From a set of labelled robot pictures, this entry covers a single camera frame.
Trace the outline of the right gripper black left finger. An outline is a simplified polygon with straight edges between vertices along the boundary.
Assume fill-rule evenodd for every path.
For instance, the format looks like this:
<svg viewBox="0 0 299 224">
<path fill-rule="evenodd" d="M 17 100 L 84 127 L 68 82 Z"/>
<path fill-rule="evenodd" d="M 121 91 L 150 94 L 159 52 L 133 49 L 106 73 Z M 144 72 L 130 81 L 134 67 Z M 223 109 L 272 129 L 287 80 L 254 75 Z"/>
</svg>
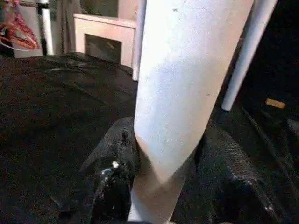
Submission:
<svg viewBox="0 0 299 224">
<path fill-rule="evenodd" d="M 134 118 L 115 121 L 79 170 L 79 182 L 59 212 L 61 224 L 122 224 L 140 167 Z"/>
</svg>

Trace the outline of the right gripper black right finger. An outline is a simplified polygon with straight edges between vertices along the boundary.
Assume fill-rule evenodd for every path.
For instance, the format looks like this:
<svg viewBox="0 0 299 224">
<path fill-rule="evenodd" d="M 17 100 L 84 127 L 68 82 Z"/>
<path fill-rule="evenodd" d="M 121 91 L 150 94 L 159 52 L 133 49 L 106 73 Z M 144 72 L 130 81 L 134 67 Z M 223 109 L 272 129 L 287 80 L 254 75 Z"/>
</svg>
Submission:
<svg viewBox="0 0 299 224">
<path fill-rule="evenodd" d="M 208 126 L 172 214 L 178 224 L 290 224 L 249 157 L 218 126 Z"/>
</svg>

